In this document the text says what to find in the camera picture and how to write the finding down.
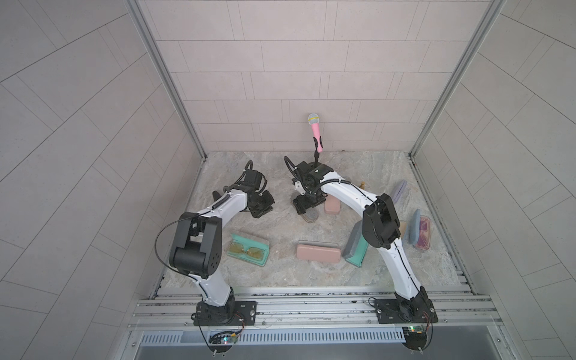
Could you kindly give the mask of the pink grey case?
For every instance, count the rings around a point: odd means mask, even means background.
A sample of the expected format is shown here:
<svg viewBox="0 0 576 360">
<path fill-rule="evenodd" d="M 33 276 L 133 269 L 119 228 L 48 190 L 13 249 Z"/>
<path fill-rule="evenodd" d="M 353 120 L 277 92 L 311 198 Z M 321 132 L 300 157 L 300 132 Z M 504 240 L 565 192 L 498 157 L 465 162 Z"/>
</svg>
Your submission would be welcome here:
<svg viewBox="0 0 576 360">
<path fill-rule="evenodd" d="M 341 201 L 335 196 L 328 195 L 324 202 L 324 212 L 327 215 L 338 215 L 341 211 Z"/>
</svg>

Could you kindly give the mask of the brown black glasses case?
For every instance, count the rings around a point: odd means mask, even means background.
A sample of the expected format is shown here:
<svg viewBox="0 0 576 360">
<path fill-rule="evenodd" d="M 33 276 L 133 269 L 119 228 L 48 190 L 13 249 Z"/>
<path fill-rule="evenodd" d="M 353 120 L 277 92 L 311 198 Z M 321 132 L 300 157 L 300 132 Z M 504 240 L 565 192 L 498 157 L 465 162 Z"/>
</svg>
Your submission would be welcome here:
<svg viewBox="0 0 576 360">
<path fill-rule="evenodd" d="M 213 200 L 214 200 L 215 202 L 216 202 L 217 200 L 219 200 L 220 198 L 222 198 L 222 196 L 223 196 L 223 194 L 220 193 L 220 192 L 218 192 L 217 190 L 214 190 L 214 191 L 212 192 L 212 197 L 213 197 Z"/>
</svg>

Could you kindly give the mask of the beige case with glasses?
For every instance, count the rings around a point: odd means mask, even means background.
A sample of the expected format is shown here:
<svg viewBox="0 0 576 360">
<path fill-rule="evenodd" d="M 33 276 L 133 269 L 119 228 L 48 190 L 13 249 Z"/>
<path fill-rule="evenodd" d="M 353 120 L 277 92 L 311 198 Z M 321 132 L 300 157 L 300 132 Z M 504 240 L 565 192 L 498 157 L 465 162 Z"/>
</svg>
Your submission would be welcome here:
<svg viewBox="0 0 576 360">
<path fill-rule="evenodd" d="M 309 208 L 304 214 L 301 214 L 301 217 L 307 223 L 312 224 L 318 220 L 319 212 L 315 208 Z"/>
</svg>

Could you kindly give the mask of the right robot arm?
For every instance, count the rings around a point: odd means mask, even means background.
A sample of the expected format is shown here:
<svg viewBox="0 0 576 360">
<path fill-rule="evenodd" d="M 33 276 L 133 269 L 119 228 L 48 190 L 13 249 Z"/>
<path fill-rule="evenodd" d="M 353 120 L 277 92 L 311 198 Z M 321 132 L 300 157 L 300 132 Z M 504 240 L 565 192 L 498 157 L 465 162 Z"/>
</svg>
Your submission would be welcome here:
<svg viewBox="0 0 576 360">
<path fill-rule="evenodd" d="M 305 161 L 295 165 L 284 157 L 298 196 L 292 204 L 305 215 L 331 195 L 361 216 L 362 236 L 383 258 L 394 284 L 397 305 L 390 307 L 405 323 L 434 322 L 433 305 L 411 269 L 401 239 L 400 221 L 392 198 L 376 195 L 354 185 L 330 166 Z"/>
</svg>

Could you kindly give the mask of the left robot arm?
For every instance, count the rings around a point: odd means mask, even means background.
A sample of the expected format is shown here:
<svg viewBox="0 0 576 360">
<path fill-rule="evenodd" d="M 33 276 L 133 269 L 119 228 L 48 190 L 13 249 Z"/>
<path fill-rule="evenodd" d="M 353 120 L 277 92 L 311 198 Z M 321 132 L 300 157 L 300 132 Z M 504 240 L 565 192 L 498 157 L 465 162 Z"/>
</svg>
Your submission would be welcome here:
<svg viewBox="0 0 576 360">
<path fill-rule="evenodd" d="M 240 212 L 261 218 L 273 210 L 267 179 L 249 160 L 240 177 L 220 193 L 212 192 L 213 204 L 198 212 L 183 213 L 176 225 L 168 261 L 169 270 L 196 282 L 203 298 L 192 319 L 195 326 L 228 325 L 238 320 L 233 288 L 218 270 L 223 255 L 223 228 Z"/>
</svg>

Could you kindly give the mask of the mint case yellow glasses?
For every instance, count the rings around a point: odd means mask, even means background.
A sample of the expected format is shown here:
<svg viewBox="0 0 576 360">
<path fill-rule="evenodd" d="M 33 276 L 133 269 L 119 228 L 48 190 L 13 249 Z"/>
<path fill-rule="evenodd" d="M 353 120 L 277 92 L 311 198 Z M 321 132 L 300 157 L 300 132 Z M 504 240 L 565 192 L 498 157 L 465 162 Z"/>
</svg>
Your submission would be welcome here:
<svg viewBox="0 0 576 360">
<path fill-rule="evenodd" d="M 270 241 L 247 232 L 231 232 L 226 254 L 237 260 L 264 267 L 270 255 Z"/>
</svg>

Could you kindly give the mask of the pink closed glasses case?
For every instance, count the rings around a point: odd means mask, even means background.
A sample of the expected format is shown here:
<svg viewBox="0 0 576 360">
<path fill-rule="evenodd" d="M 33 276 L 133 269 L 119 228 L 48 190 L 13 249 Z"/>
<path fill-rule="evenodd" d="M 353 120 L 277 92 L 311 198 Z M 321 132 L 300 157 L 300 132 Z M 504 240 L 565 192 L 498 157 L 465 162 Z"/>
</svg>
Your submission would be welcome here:
<svg viewBox="0 0 576 360">
<path fill-rule="evenodd" d="M 321 263 L 339 263 L 341 250 L 338 247 L 319 244 L 298 243 L 296 257 L 300 260 L 316 261 Z"/>
</svg>

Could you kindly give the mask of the blue case beige lining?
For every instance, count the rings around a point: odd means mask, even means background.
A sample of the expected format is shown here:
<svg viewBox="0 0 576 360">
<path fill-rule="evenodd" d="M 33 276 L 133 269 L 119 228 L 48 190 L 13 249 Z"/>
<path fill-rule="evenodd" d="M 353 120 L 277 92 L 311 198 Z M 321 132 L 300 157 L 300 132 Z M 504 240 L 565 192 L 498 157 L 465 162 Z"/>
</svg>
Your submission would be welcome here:
<svg viewBox="0 0 576 360">
<path fill-rule="evenodd" d="M 403 238 L 405 237 L 405 234 L 407 232 L 407 222 L 406 221 L 400 221 L 400 226 L 399 226 L 399 230 L 400 230 L 400 237 Z"/>
</svg>

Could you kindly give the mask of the pink toy microphone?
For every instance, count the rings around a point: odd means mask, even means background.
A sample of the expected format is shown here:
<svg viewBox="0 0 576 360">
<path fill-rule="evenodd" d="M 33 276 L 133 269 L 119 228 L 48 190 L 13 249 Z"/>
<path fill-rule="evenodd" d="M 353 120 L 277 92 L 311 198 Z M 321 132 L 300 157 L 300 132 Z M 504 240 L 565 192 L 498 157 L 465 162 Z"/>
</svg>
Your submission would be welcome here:
<svg viewBox="0 0 576 360">
<path fill-rule="evenodd" d="M 317 153 L 323 152 L 322 137 L 320 134 L 320 117 L 316 113 L 311 113 L 308 116 L 308 123 L 313 131 L 313 141 Z"/>
</svg>

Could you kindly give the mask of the left circuit board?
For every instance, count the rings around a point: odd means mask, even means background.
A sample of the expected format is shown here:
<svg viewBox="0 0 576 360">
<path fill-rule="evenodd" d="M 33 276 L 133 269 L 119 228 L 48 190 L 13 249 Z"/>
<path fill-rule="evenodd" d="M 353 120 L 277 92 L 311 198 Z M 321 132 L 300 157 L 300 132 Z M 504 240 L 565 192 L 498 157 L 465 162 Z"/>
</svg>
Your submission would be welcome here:
<svg viewBox="0 0 576 360">
<path fill-rule="evenodd" d="M 208 343 L 211 345 L 232 345 L 239 339 L 239 333 L 234 331 L 221 331 L 210 336 Z"/>
</svg>

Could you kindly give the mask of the circuit board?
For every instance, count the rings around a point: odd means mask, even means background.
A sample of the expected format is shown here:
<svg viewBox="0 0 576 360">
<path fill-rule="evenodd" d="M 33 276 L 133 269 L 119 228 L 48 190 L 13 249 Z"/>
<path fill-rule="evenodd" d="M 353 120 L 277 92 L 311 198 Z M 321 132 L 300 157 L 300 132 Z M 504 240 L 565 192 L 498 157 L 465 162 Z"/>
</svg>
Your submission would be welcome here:
<svg viewBox="0 0 576 360">
<path fill-rule="evenodd" d="M 239 333 L 234 331 L 221 331 L 210 336 L 208 343 L 211 345 L 232 345 L 239 339 Z"/>
<path fill-rule="evenodd" d="M 403 345 L 414 351 L 422 352 L 428 346 L 428 332 L 425 327 L 408 326 L 403 327 L 404 343 Z"/>
</svg>

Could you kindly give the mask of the right circuit board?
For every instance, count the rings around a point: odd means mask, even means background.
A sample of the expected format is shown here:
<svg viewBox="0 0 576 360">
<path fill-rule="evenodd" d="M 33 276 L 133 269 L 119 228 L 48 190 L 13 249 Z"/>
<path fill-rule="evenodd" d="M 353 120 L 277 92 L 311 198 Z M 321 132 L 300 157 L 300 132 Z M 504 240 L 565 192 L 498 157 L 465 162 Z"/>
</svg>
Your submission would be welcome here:
<svg viewBox="0 0 576 360">
<path fill-rule="evenodd" d="M 408 326 L 403 327 L 404 343 L 403 345 L 414 351 L 422 352 L 428 346 L 428 332 L 425 327 Z"/>
</svg>

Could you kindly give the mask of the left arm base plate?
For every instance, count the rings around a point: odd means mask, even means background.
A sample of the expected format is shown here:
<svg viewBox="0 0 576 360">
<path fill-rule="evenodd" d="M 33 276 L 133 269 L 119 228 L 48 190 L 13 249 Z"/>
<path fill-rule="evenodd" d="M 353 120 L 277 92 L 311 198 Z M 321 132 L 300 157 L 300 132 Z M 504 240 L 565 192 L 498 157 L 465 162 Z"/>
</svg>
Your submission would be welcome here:
<svg viewBox="0 0 576 360">
<path fill-rule="evenodd" d="M 201 301 L 191 319 L 195 326 L 253 326 L 257 313 L 256 301 L 232 301 L 222 307 Z"/>
</svg>

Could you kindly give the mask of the aluminium mounting rail frame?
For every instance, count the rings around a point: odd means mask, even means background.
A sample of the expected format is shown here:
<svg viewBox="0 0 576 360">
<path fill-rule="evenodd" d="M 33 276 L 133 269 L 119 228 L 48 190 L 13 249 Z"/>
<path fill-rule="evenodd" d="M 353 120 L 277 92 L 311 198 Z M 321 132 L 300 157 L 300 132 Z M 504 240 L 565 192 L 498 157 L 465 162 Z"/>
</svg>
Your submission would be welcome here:
<svg viewBox="0 0 576 360">
<path fill-rule="evenodd" d="M 379 324 L 370 305 L 374 299 L 396 299 L 370 287 L 239 288 L 235 301 L 257 302 L 255 324 L 195 326 L 191 319 L 200 302 L 192 289 L 163 289 L 152 300 L 139 301 L 127 330 L 134 345 L 209 345 L 218 332 L 237 332 L 238 341 L 222 347 L 248 345 L 404 343 L 403 327 L 425 327 L 428 345 L 474 346 L 481 357 L 510 359 L 513 354 L 501 317 L 488 295 L 465 285 L 434 287 L 428 293 L 437 323 Z"/>
</svg>

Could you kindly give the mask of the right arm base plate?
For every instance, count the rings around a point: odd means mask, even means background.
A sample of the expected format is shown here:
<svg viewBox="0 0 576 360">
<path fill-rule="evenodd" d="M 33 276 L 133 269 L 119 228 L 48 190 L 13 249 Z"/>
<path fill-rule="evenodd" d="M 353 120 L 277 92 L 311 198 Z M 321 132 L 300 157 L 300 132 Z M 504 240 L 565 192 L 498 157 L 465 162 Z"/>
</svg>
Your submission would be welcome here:
<svg viewBox="0 0 576 360">
<path fill-rule="evenodd" d="M 437 323 L 438 316 L 430 299 L 374 299 L 370 305 L 376 312 L 379 324 L 429 324 Z"/>
</svg>

